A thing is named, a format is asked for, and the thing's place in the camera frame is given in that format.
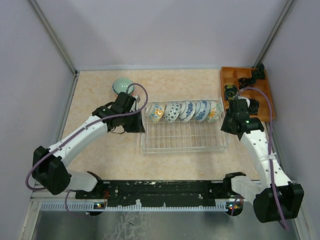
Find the pale green ringed bowl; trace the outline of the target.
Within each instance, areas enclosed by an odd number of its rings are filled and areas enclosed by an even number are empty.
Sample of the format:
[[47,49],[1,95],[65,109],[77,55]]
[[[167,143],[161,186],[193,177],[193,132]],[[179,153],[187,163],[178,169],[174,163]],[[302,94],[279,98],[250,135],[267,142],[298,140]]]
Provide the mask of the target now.
[[131,79],[127,77],[119,77],[117,78],[113,84],[112,84],[112,90],[116,96],[119,95],[119,93],[124,92],[128,93],[129,95],[132,95],[135,89],[134,85],[131,85],[133,82]]

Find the white wire dish rack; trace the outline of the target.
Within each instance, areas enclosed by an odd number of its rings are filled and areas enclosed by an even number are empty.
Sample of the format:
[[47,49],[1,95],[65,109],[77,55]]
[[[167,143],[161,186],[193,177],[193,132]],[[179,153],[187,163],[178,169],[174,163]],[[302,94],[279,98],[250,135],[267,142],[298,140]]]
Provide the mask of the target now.
[[142,122],[145,133],[141,137],[141,150],[145,154],[224,151],[229,143],[227,133],[221,131],[225,114],[213,122],[197,122],[191,119],[182,122],[180,119],[168,123],[162,117],[152,123],[148,117],[153,102],[149,102],[142,111]]

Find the blue white patterned bowl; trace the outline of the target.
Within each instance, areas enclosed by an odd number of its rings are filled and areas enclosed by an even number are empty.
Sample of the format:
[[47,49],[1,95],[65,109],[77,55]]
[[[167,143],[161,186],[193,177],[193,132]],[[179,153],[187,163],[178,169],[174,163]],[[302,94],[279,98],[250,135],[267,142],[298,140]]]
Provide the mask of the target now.
[[199,100],[195,103],[194,119],[197,122],[203,122],[208,116],[211,103],[208,100]]

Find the yellow floral bowl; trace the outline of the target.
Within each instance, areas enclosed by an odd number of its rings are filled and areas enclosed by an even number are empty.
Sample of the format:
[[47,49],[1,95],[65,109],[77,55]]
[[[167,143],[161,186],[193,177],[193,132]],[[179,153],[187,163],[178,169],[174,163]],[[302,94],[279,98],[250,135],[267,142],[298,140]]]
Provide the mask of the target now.
[[211,100],[209,103],[210,103],[210,110],[206,120],[209,123],[212,123],[220,118],[223,112],[223,106],[219,100]]

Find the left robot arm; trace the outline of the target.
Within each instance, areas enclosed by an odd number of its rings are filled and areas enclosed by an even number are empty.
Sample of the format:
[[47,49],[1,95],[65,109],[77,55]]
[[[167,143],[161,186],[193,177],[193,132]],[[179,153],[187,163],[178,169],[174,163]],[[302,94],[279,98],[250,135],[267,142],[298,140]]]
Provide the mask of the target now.
[[142,114],[137,112],[138,97],[121,92],[115,101],[98,107],[74,132],[48,148],[39,146],[33,153],[32,177],[52,195],[66,190],[84,191],[97,199],[104,186],[92,172],[77,172],[67,167],[90,143],[121,126],[126,133],[144,133]]

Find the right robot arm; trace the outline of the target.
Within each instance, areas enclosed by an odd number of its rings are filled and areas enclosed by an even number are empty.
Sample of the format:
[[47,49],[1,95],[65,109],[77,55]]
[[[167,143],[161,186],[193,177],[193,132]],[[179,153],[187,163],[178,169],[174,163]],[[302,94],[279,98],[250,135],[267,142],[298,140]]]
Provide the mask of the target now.
[[224,179],[224,194],[229,198],[241,195],[250,202],[261,223],[295,219],[304,197],[303,187],[286,175],[275,153],[269,151],[264,127],[259,118],[250,116],[245,99],[229,101],[221,130],[238,137],[260,179],[255,183],[242,172],[229,173]]

